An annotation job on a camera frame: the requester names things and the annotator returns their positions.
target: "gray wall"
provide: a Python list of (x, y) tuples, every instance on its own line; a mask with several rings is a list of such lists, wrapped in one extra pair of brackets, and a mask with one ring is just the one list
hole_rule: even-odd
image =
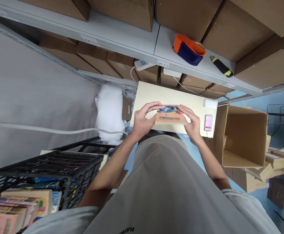
[[(94, 127), (99, 89), (0, 33), (0, 122), (59, 130)], [(93, 136), (97, 132), (59, 135), (0, 128), (0, 167)]]

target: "black plastic crate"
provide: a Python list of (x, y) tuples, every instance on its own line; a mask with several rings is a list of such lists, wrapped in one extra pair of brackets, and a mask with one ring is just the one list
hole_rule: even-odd
[(60, 180), (62, 210), (75, 208), (99, 172), (103, 157), (102, 154), (53, 151), (0, 168), (0, 194), (19, 183), (33, 183), (36, 178)]

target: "pink phone screen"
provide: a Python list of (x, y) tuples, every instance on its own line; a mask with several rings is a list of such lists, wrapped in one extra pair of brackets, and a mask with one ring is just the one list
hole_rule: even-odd
[(212, 115), (206, 115), (205, 131), (211, 131), (212, 126), (213, 126), (213, 117), (212, 117)]

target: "white t-shirt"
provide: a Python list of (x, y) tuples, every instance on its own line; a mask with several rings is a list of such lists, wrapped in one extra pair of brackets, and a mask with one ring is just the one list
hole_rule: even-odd
[(131, 174), (101, 211), (63, 210), (35, 222), (27, 233), (280, 234), (256, 198), (220, 191), (184, 142), (167, 135), (138, 146)]

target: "person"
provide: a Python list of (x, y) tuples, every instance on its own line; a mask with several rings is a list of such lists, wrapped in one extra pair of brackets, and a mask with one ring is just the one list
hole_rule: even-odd
[[(229, 180), (202, 136), (200, 119), (177, 106), (191, 120), (184, 125), (200, 152), (207, 174), (176, 137), (150, 132), (160, 102), (135, 112), (132, 132), (97, 174), (78, 208), (46, 216), (24, 233), (280, 233), (261, 203), (231, 189)], [(134, 145), (133, 169), (108, 201)]]

